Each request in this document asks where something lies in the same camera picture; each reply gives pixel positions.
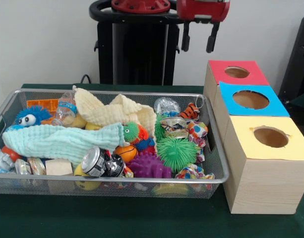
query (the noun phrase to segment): white wall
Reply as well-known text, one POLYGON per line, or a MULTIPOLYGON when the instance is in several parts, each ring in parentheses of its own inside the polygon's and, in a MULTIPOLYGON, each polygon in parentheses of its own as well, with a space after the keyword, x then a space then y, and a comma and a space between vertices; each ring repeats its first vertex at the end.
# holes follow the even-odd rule
MULTIPOLYGON (((93 1, 0 0, 0 102, 23 83, 75 83, 84 73, 98 82, 93 1)), ((231 0, 213 53, 211 25, 191 24, 174 84, 203 85, 208 59, 256 60, 278 91, 303 16, 304 0, 231 0)))

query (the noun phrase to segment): wooden box with hole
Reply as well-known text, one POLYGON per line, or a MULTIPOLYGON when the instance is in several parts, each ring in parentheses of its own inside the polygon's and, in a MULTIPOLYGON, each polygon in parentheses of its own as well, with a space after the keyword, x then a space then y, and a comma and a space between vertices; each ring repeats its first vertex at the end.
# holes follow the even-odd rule
POLYGON ((224 148, 231 213, 295 213, 304 193, 304 137, 291 118, 230 116, 224 148))
POLYGON ((269 85, 255 61, 209 60, 203 94, 213 107, 220 82, 241 85, 269 85))
POLYGON ((230 115, 290 116, 270 86, 235 85, 223 82, 220 82, 220 90, 217 90, 213 111, 223 143, 230 115))

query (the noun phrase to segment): toy eye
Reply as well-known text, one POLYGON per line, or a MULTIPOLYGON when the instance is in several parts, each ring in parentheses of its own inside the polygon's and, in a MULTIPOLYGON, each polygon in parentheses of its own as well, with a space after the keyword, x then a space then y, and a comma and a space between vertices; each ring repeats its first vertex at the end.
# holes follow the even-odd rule
POLYGON ((34 115, 32 115, 32 114, 28 114, 27 116, 25 116, 24 118, 22 118, 22 120, 23 119, 25 120, 27 126, 34 125, 35 122, 36 122, 36 117, 34 115))
POLYGON ((21 118, 20 120, 18 120, 18 124, 19 124, 19 125, 22 125, 22 126, 26 126, 27 123, 26 123, 26 121, 25 121, 25 118, 21 118))

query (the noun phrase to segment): purple spiky ball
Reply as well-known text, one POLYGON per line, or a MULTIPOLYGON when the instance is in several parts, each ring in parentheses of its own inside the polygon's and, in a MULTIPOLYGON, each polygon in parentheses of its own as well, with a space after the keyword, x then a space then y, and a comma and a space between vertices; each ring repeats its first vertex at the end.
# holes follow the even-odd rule
POLYGON ((158 178, 170 179, 172 177, 172 169, 163 165, 164 161, 160 160, 155 154, 141 152, 126 164, 135 178, 158 178))

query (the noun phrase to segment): green table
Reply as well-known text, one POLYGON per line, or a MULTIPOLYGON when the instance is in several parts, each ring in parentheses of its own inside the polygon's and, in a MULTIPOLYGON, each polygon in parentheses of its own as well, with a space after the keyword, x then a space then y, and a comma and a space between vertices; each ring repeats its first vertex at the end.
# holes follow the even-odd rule
MULTIPOLYGON (((203 90, 197 86, 77 86, 141 92, 203 90)), ((24 84, 23 88, 71 89, 71 85, 24 84)), ((209 200, 0 195, 0 237, 3 236, 304 238, 304 196, 295 215, 232 215, 222 186, 209 200)))

